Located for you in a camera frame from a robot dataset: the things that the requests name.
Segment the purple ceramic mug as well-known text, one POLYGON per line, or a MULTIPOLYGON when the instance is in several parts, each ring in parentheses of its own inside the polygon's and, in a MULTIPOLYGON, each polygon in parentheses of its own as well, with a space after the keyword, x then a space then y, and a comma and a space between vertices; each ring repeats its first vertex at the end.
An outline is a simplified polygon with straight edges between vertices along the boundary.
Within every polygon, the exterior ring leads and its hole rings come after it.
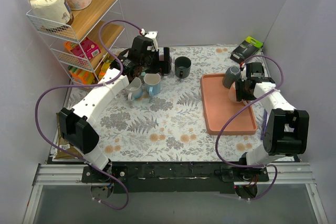
POLYGON ((162 75, 162 68, 163 68, 163 54, 159 55, 159 72, 161 75, 162 75))

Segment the peach pink mug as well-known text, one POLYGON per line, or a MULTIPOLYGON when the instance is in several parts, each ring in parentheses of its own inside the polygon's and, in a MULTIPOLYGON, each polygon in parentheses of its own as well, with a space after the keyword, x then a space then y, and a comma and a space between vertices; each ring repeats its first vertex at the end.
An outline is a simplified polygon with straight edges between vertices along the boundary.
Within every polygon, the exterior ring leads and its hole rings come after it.
POLYGON ((247 102, 242 100, 242 101, 237 101, 236 98, 236 88, 234 86, 231 86, 229 92, 228 92, 228 97, 233 103, 242 103, 244 105, 247 105, 247 102))

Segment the blue white gradient mug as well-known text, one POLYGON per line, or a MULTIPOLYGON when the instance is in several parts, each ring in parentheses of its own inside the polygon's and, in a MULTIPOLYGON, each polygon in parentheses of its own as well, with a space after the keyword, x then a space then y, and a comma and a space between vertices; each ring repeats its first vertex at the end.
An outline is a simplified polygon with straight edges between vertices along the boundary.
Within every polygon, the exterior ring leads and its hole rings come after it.
POLYGON ((128 101, 138 99, 143 94, 141 79, 135 77, 132 82, 125 88, 128 94, 128 101))

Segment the light blue mug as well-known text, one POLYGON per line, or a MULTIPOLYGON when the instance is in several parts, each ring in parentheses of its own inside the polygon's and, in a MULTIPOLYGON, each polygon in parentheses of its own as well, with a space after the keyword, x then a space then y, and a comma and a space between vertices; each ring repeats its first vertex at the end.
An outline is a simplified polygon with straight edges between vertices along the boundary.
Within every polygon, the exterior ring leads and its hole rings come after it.
POLYGON ((149 96, 154 96, 161 91, 161 76, 158 73, 147 73, 144 78, 146 91, 149 96))

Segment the dark grey mug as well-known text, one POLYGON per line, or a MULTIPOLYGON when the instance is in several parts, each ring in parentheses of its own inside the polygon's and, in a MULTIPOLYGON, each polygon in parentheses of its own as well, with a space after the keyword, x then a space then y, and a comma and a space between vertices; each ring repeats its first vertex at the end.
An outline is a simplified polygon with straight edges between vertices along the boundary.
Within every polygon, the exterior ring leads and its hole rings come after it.
POLYGON ((185 56, 177 57, 174 61, 175 75, 178 78, 186 78, 190 75, 192 62, 185 56))

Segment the dark teal mug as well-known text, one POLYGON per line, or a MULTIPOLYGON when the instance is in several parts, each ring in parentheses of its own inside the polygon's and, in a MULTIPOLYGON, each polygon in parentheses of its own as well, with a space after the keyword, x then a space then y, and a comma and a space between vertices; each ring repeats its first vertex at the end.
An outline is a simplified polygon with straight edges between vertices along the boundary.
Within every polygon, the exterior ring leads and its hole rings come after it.
POLYGON ((241 76, 241 70, 237 66, 229 67, 223 77, 222 84, 225 88, 230 89, 232 84, 241 76))

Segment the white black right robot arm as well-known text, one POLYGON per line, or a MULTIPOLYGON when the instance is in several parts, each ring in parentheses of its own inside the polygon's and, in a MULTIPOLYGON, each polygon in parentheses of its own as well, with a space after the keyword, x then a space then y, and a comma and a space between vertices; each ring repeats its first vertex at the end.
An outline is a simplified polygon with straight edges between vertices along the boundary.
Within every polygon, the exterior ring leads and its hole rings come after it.
POLYGON ((235 81, 236 100, 258 100, 267 113, 263 143, 245 154, 246 162, 237 168, 238 176, 248 181, 257 174, 255 165, 267 165, 306 151, 309 114, 296 109, 283 97, 274 80, 265 76, 261 63, 242 63, 240 70, 240 78, 235 81))

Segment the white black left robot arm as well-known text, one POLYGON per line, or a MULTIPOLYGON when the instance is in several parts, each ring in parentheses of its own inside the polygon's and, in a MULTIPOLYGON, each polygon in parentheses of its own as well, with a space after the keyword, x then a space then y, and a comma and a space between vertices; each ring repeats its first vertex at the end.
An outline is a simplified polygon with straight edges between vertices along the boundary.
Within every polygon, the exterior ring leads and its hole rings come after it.
POLYGON ((93 175, 100 182, 108 181, 112 170, 107 166, 109 159, 98 146, 99 135, 94 125, 111 100, 140 75, 144 75, 143 81, 160 81, 170 73, 170 50, 165 47, 160 54, 157 36, 157 31, 136 36, 131 48, 120 52, 110 64, 99 86, 71 109, 63 108, 58 114, 62 138, 83 156, 85 162, 95 166, 93 175))

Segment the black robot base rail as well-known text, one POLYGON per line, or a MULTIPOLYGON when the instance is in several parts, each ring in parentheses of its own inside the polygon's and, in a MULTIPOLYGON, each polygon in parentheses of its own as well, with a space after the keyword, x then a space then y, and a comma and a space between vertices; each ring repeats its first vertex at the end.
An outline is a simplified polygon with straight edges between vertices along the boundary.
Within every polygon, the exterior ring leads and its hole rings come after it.
POLYGON ((265 168, 239 168, 222 162, 108 162, 83 169, 83 183, 106 183, 116 194, 210 192, 233 194, 234 183, 267 182, 265 168))

